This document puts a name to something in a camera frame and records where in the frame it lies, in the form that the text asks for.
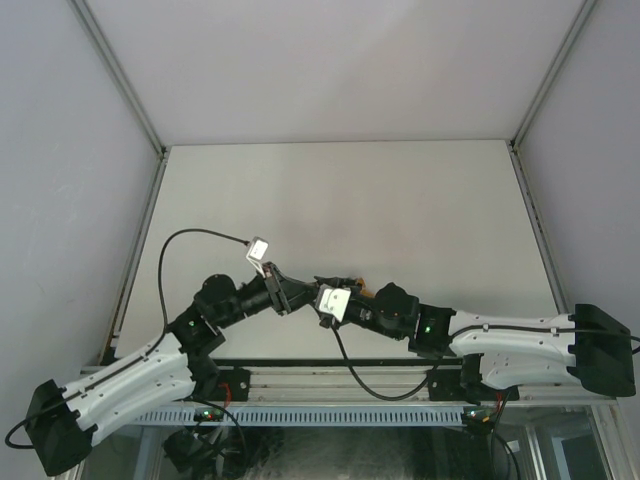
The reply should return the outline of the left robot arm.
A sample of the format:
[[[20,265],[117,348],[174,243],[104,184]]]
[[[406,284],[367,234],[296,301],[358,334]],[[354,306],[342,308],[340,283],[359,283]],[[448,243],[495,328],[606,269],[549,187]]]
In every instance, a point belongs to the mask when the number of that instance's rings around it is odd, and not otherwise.
[[[45,474],[66,472],[117,428],[163,404],[211,398],[219,376],[210,354],[224,342],[224,329],[266,309],[293,313],[320,295],[318,282],[290,279],[272,263],[241,286],[215,274],[159,337],[134,353],[64,386],[40,384],[24,428]]]

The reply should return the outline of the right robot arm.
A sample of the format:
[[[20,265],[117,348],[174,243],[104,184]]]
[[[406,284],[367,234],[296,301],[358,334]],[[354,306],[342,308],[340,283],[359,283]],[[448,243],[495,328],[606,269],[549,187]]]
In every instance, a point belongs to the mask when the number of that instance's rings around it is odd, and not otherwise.
[[[359,279],[316,280],[326,328],[347,324],[396,341],[424,358],[457,358],[461,391],[480,399],[521,385],[579,385],[598,395],[636,393],[634,339],[601,308],[578,304],[552,317],[491,317],[423,304],[395,283],[375,294]]]

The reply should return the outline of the orange water faucet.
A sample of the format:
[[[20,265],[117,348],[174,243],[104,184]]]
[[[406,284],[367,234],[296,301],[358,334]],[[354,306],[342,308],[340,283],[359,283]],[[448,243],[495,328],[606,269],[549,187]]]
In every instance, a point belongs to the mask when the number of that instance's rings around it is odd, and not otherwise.
[[[359,295],[373,298],[375,293],[368,289],[365,280],[362,277],[352,278],[352,287]]]

